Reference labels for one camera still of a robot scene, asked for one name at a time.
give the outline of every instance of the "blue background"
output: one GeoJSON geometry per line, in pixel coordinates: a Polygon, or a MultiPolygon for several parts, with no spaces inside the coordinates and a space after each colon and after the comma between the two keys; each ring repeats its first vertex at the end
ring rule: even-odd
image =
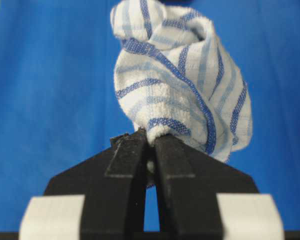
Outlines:
{"type": "MultiPolygon", "coordinates": [[[[117,0],[1,0],[0,231],[17,231],[55,174],[133,127],[114,94],[117,0]]],[[[252,99],[253,137],[229,164],[300,230],[300,0],[193,0],[212,19],[252,99]]],[[[158,229],[155,189],[146,230],[158,229]]]]}

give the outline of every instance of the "white block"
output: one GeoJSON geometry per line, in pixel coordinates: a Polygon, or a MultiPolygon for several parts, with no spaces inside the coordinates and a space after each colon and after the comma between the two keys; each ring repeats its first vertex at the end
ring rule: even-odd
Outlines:
{"type": "Polygon", "coordinates": [[[32,197],[19,240],[79,240],[84,195],[32,197]]]}
{"type": "Polygon", "coordinates": [[[223,240],[284,240],[283,224],[269,194],[217,193],[223,240]]]}

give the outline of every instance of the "towel fold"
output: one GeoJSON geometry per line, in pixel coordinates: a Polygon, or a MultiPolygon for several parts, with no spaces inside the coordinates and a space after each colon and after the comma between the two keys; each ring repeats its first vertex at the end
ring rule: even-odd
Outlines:
{"type": "Polygon", "coordinates": [[[225,162],[252,136],[247,83],[216,34],[194,9],[157,0],[123,0],[111,10],[122,50],[115,95],[147,140],[173,134],[225,162]]]}

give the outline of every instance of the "blue fabric backdrop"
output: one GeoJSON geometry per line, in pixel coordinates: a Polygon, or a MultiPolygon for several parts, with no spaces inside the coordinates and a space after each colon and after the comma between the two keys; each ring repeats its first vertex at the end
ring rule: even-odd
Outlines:
{"type": "MultiPolygon", "coordinates": [[[[0,231],[18,230],[52,176],[133,132],[114,95],[117,2],[1,0],[0,231]]],[[[300,230],[300,0],[184,5],[214,21],[249,86],[252,141],[229,164],[273,195],[285,229],[300,230]]],[[[145,229],[156,230],[154,188],[146,205],[145,229]]]]}

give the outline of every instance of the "black plastic part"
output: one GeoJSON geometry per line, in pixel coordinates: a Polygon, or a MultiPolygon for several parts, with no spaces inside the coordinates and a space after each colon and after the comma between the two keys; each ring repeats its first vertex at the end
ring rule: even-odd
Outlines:
{"type": "Polygon", "coordinates": [[[251,177],[172,135],[157,138],[155,150],[159,218],[176,239],[221,240],[216,193],[258,193],[251,177]]]}
{"type": "Polygon", "coordinates": [[[44,195],[85,195],[81,239],[131,239],[144,227],[147,146],[142,130],[123,135],[111,148],[51,179],[44,195]]]}
{"type": "MultiPolygon", "coordinates": [[[[147,144],[146,132],[124,134],[111,147],[53,177],[44,192],[85,195],[81,240],[221,240],[216,193],[258,193],[253,179],[172,135],[147,144]],[[155,163],[159,232],[144,232],[147,161],[155,163]]],[[[1,233],[0,240],[18,233],[1,233]]],[[[300,240],[300,231],[286,231],[300,240]]]]}

